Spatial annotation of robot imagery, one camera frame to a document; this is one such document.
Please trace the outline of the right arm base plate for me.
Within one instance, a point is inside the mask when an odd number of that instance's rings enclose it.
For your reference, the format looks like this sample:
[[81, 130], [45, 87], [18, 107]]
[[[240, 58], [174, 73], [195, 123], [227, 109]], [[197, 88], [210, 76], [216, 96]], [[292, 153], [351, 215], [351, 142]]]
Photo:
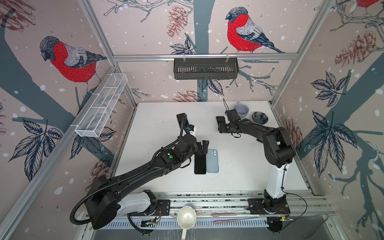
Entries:
[[251, 215], [290, 215], [291, 210], [286, 200], [248, 199]]

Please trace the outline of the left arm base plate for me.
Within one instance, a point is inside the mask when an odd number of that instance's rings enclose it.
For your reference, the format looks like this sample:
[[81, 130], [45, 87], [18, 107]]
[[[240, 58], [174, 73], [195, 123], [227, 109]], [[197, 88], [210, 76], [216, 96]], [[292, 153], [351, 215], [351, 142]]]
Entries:
[[158, 200], [156, 205], [151, 204], [144, 212], [130, 213], [130, 216], [134, 217], [163, 217], [170, 215], [171, 201], [170, 200]]

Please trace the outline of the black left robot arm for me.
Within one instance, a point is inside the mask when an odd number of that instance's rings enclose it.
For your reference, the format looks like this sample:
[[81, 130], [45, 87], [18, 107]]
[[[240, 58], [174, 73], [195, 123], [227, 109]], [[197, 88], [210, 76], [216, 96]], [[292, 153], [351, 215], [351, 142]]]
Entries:
[[192, 156], [208, 153], [209, 141], [198, 142], [191, 134], [160, 148], [152, 159], [125, 174], [107, 179], [101, 176], [93, 182], [90, 191], [72, 209], [70, 221], [74, 225], [91, 223], [95, 230], [111, 222], [121, 209], [119, 202], [132, 191], [156, 178], [182, 168]]

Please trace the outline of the light blue phone case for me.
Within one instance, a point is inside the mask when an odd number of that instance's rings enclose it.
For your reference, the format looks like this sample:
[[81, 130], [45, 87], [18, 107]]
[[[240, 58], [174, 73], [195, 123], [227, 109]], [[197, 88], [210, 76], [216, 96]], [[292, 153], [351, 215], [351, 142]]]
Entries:
[[218, 151], [215, 149], [208, 149], [206, 154], [206, 171], [207, 173], [219, 172]]

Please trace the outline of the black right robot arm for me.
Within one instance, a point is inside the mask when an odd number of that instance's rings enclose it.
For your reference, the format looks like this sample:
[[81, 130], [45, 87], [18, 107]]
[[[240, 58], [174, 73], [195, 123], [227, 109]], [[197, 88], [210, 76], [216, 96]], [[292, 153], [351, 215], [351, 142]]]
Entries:
[[270, 177], [264, 191], [264, 209], [272, 214], [287, 204], [285, 190], [286, 172], [296, 155], [296, 150], [283, 127], [272, 128], [253, 123], [248, 119], [236, 118], [226, 122], [225, 117], [216, 117], [218, 130], [239, 138], [241, 134], [249, 135], [263, 143], [264, 156], [271, 164]]

